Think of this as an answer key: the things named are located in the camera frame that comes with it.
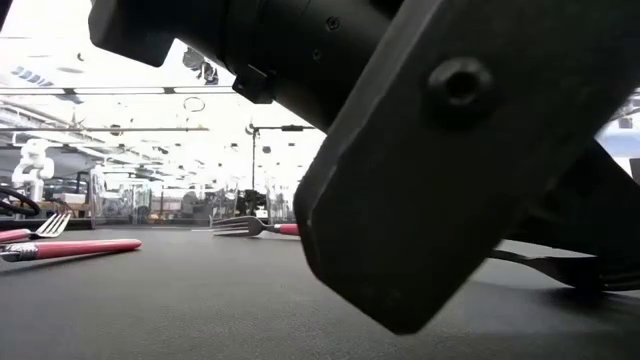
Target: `utensil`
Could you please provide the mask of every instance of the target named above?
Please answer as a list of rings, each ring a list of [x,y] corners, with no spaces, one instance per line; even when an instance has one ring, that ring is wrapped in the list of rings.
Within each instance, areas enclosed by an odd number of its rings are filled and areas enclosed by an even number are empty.
[[[588,291],[631,291],[640,289],[640,272],[616,271],[598,257],[527,257],[493,250],[489,258],[528,266],[576,289]]]
[[[0,244],[15,242],[17,240],[36,240],[54,238],[60,236],[71,219],[69,214],[55,214],[45,221],[36,231],[29,229],[16,229],[0,232]]]
[[[300,235],[297,224],[265,225],[260,219],[253,216],[219,220],[213,222],[211,228],[213,235],[216,236],[257,236],[263,231],[284,235]]]
[[[0,257],[8,262],[53,259],[66,256],[131,251],[142,245],[137,239],[25,242],[4,246]]]

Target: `steering wheel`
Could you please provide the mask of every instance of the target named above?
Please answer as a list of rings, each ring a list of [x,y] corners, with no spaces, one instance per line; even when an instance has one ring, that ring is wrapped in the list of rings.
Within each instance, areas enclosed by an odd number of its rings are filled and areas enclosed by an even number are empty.
[[[12,214],[22,214],[25,216],[36,216],[40,213],[40,206],[36,204],[35,201],[29,199],[28,197],[20,194],[19,192],[9,189],[6,187],[0,187],[0,194],[9,195],[20,200],[21,203],[27,204],[28,207],[15,206],[13,204],[6,203],[4,201],[0,201],[0,208],[5,210],[6,212],[10,212]]]

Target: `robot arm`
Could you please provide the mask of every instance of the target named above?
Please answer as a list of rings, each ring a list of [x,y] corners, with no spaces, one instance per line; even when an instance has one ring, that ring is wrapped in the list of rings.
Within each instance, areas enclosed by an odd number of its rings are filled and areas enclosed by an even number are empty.
[[[46,150],[49,142],[42,139],[31,139],[20,149],[20,163],[16,166],[11,176],[13,186],[16,188],[30,185],[30,198],[33,201],[42,200],[44,181],[51,179],[54,174],[53,159],[48,158]]]
[[[331,128],[295,196],[305,255],[387,328],[420,329],[504,237],[639,253],[638,222],[612,214],[640,189],[593,139],[640,83],[635,2],[255,3],[97,0],[91,40],[160,66],[179,37],[248,100]],[[550,195],[580,201],[536,218]]]

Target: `screw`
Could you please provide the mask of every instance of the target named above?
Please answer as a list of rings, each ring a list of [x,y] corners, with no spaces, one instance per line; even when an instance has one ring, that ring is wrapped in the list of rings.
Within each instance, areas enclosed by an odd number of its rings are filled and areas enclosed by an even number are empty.
[[[493,76],[474,58],[454,58],[429,75],[428,88],[441,105],[474,110],[484,107],[483,98],[493,87]]]
[[[327,29],[329,31],[334,31],[337,30],[340,27],[340,19],[335,17],[335,16],[331,16],[327,19]]]
[[[320,61],[320,58],[322,58],[322,53],[320,52],[320,50],[313,50],[313,60]]]

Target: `pole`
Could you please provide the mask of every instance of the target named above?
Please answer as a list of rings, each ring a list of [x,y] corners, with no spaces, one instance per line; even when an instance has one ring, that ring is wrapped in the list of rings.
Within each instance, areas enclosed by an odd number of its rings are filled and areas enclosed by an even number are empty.
[[[209,131],[208,128],[0,128],[0,133],[4,132],[189,132],[189,131]]]
[[[162,219],[162,213],[164,212],[164,185],[162,185],[162,191],[160,191],[160,215],[158,216],[160,220],[160,223],[164,223],[163,219]]]
[[[76,174],[76,194],[80,194],[80,181],[82,180],[82,173]]]
[[[256,190],[256,135],[258,129],[253,129],[253,157],[251,162],[251,190]]]

